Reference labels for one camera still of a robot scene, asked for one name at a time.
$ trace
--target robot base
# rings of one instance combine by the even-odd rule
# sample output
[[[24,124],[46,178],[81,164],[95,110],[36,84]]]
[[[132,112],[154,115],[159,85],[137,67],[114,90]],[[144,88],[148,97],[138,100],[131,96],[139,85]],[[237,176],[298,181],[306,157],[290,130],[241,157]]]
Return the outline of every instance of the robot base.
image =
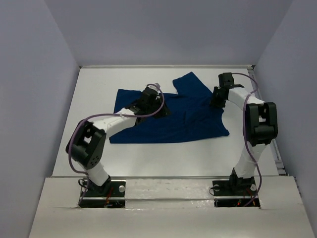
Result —
[[[100,191],[89,189],[79,206],[82,208],[124,208],[124,196],[125,180],[111,180],[109,189],[105,192],[100,193]]]
[[[238,178],[234,169],[229,177],[229,180],[214,180],[212,181],[213,194],[216,197],[220,196],[245,196],[255,195],[257,187],[254,177]]]

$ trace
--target blue cloth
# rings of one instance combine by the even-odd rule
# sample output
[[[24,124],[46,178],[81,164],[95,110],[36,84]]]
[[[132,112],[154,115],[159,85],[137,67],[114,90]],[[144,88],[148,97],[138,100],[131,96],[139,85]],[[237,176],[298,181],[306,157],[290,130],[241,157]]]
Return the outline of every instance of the blue cloth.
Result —
[[[209,106],[212,92],[190,72],[173,80],[178,94],[164,93],[171,115],[148,118],[138,126],[110,138],[111,143],[176,143],[229,135],[221,116],[223,109]],[[119,89],[114,112],[141,96],[140,91]]]

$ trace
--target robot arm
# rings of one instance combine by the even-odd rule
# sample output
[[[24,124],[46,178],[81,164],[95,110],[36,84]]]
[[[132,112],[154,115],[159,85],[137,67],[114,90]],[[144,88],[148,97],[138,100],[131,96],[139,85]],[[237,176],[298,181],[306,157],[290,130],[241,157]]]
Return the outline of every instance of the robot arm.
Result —
[[[159,94],[158,88],[158,84],[156,87],[146,87],[138,100],[116,113],[122,116],[110,116],[93,122],[86,121],[79,128],[71,147],[71,157],[88,174],[89,180],[92,182],[89,189],[98,191],[100,194],[107,193],[111,178],[100,162],[105,141],[116,133],[143,122],[146,119],[142,117],[143,115],[156,112],[162,105],[162,96]],[[170,111],[164,104],[153,117],[160,118],[169,114]]]
[[[219,75],[219,87],[215,87],[211,106],[224,108],[225,102],[231,101],[244,113],[245,137],[248,149],[254,157],[250,157],[244,147],[238,164],[233,168],[229,181],[215,181],[221,184],[220,191],[225,195],[240,195],[254,184],[254,171],[265,147],[277,137],[277,113],[275,103],[264,102],[254,96],[249,96],[245,110],[244,104],[249,92],[240,84],[234,84],[232,73]]]

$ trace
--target gray wall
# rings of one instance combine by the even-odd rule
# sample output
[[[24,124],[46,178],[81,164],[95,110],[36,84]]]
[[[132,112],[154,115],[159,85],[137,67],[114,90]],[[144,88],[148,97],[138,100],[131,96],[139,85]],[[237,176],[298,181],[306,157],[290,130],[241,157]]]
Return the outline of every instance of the gray wall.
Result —
[[[278,106],[278,147],[297,177],[317,235],[317,1],[294,0],[256,66],[261,93]]]
[[[255,64],[291,0],[46,0],[80,65]]]
[[[0,237],[28,237],[78,66],[43,0],[0,3]]]

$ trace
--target white table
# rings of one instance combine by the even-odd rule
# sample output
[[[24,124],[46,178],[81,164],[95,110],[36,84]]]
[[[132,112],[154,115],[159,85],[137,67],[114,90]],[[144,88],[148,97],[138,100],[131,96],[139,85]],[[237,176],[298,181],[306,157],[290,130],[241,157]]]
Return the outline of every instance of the white table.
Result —
[[[77,180],[46,179],[30,238],[314,238],[292,177],[263,177],[261,209],[215,208],[212,179],[128,179],[126,209],[82,209]]]
[[[143,90],[148,83],[158,82],[166,93],[176,93],[172,81],[190,71],[211,90],[218,86],[223,72],[248,74],[246,69],[229,68],[94,68],[81,69],[61,140],[54,177],[72,177],[66,145],[77,125],[87,116],[112,113],[118,89]],[[235,82],[252,90],[248,78],[235,75]],[[228,176],[240,158],[244,143],[242,112],[226,103],[222,116],[229,130],[227,137],[173,144],[110,144],[106,142],[101,162],[112,177],[199,177]],[[260,170],[264,176],[278,175],[273,149],[263,152]]]

